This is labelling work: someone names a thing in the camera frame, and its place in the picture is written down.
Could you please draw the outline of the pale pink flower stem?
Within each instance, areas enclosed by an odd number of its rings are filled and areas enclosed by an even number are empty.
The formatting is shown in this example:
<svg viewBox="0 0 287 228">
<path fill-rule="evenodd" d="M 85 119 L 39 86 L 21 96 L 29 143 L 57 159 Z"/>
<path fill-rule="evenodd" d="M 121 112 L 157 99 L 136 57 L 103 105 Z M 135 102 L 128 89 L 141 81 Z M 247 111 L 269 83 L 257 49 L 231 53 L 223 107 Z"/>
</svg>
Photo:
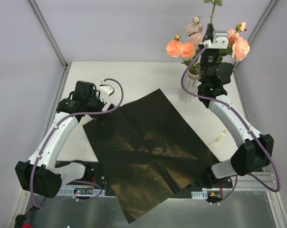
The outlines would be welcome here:
<svg viewBox="0 0 287 228">
<path fill-rule="evenodd" d="M 201 16 L 192 19 L 192 23 L 187 25 L 186 34 L 189 36 L 189 42 L 198 47 L 203 40 L 203 25 L 201 24 Z"/>
</svg>

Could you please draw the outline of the black wrapping paper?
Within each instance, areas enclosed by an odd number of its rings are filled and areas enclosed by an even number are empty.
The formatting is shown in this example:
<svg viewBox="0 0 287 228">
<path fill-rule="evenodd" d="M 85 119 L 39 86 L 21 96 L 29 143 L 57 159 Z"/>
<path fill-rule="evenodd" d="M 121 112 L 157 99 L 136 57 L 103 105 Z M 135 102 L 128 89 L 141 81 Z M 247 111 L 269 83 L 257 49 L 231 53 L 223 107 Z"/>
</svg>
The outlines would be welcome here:
<svg viewBox="0 0 287 228">
<path fill-rule="evenodd" d="M 160 89 L 83 128 L 129 223 L 218 163 Z"/>
</svg>

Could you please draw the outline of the cream ribbon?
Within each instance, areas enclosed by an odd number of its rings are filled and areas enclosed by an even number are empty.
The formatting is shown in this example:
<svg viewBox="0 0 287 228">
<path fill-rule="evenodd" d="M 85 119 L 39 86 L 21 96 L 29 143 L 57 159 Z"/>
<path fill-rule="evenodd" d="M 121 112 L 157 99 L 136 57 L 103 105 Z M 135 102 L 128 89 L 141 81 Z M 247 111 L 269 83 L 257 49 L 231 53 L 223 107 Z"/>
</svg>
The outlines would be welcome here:
<svg viewBox="0 0 287 228">
<path fill-rule="evenodd" d="M 208 146 L 212 147 L 218 144 L 227 134 L 227 130 L 223 130 Z"/>
</svg>

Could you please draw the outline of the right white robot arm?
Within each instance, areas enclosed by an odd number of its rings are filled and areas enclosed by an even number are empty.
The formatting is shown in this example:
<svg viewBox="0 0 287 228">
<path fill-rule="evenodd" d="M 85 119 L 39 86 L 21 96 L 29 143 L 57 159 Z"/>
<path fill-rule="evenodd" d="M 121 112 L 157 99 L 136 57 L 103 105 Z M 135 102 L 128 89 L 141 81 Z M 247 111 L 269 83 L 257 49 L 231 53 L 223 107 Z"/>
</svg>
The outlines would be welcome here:
<svg viewBox="0 0 287 228">
<path fill-rule="evenodd" d="M 220 62 L 220 52 L 228 47 L 228 33 L 215 30 L 208 24 L 203 43 L 205 48 L 200 60 L 198 87 L 199 100 L 210 109 L 232 135 L 237 150 L 231 158 L 212 165 L 205 175 L 206 184 L 217 187 L 222 178 L 245 176 L 270 165 L 274 139 L 263 135 L 245 120 L 230 100 L 224 85 L 231 82 L 233 64 Z"/>
</svg>

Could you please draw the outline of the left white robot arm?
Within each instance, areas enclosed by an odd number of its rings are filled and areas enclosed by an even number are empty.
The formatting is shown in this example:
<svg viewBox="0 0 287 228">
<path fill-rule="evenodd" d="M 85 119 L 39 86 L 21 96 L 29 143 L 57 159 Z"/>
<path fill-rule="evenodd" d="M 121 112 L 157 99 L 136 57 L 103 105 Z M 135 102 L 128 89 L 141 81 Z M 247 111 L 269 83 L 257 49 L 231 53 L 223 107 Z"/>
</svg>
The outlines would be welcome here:
<svg viewBox="0 0 287 228">
<path fill-rule="evenodd" d="M 39 147 L 27 161 L 19 161 L 15 167 L 23 190 L 51 199 L 58 194 L 61 186 L 74 180 L 82 185 L 91 181 L 91 168 L 87 162 L 74 160 L 59 168 L 56 162 L 81 118 L 85 115 L 98 118 L 108 113 L 103 108 L 114 92 L 115 89 L 105 81 L 99 86 L 77 81 L 74 91 L 58 103 L 52 125 Z"/>
</svg>

